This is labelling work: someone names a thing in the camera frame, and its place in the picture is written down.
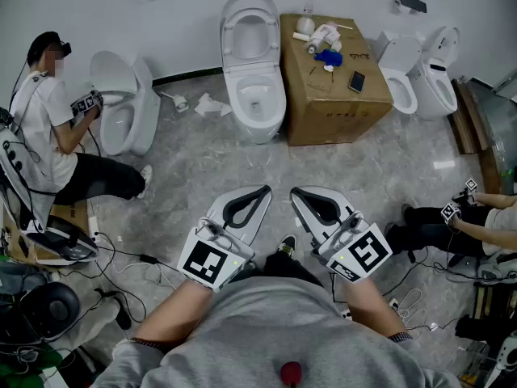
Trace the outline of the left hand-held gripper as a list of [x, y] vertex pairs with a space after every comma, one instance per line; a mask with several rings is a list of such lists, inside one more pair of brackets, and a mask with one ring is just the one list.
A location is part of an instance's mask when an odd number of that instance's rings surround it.
[[[254, 251], [248, 245], [254, 241], [271, 200], [272, 191], [265, 185], [245, 186], [218, 196], [206, 217], [190, 230], [177, 270], [218, 293], [253, 259]], [[239, 239], [222, 227], [237, 228]]]

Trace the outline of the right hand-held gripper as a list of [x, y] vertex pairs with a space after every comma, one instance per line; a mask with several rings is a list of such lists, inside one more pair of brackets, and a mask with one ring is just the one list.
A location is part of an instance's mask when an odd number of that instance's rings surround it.
[[361, 212], [354, 212], [341, 192], [300, 186], [290, 191], [290, 200], [305, 231], [321, 244], [313, 256], [349, 283], [368, 278], [392, 255], [378, 225], [368, 224]]

